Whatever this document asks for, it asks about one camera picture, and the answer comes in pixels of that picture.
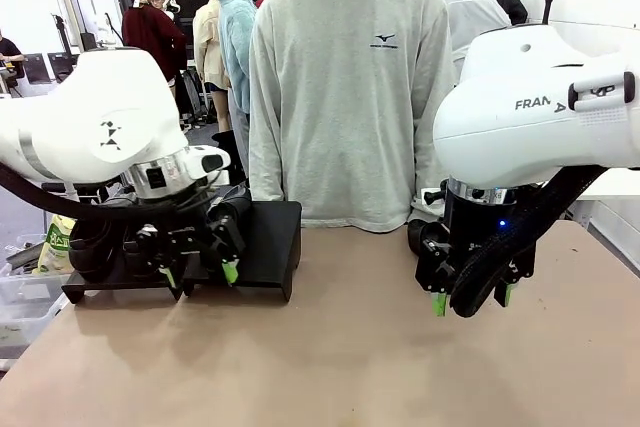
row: clear plastic bin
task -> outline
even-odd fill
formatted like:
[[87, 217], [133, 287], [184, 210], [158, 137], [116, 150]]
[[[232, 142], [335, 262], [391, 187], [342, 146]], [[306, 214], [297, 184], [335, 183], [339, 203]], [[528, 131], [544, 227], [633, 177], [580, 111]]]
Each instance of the clear plastic bin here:
[[67, 304], [68, 275], [8, 276], [0, 269], [0, 359], [17, 359]]

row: black jacket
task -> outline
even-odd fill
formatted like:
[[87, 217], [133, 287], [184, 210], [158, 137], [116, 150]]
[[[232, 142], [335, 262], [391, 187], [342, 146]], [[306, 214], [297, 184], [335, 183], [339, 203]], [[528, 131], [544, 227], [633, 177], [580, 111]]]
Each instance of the black jacket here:
[[527, 21], [529, 12], [520, 0], [504, 0], [502, 8], [505, 10], [509, 18], [511, 19], [511, 25], [524, 24]]

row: person in black shirt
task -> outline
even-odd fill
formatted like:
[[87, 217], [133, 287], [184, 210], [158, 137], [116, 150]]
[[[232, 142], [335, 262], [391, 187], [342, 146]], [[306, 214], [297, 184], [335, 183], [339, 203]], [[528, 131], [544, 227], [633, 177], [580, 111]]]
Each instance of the person in black shirt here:
[[16, 44], [2, 37], [2, 31], [0, 31], [0, 62], [11, 62], [16, 67], [16, 78], [22, 79], [24, 77], [24, 68], [22, 67], [24, 55], [16, 47]]

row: gray floor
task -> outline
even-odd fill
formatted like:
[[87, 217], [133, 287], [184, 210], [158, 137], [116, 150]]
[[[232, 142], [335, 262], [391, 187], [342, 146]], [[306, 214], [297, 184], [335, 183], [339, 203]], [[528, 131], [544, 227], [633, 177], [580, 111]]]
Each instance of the gray floor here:
[[[191, 145], [215, 145], [211, 136], [217, 131], [217, 124], [207, 125], [190, 130], [187, 132], [187, 138]], [[43, 232], [42, 211], [0, 187], [0, 268], [7, 257], [6, 246], [16, 245], [19, 236]]]

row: mizuno logo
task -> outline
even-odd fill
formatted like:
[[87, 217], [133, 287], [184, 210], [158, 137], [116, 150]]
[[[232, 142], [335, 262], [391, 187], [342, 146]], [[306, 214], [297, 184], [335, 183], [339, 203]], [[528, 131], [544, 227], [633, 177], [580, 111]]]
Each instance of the mizuno logo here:
[[380, 39], [383, 42], [386, 42], [387, 40], [391, 39], [392, 37], [395, 37], [396, 34], [393, 35], [376, 35], [376, 39]]

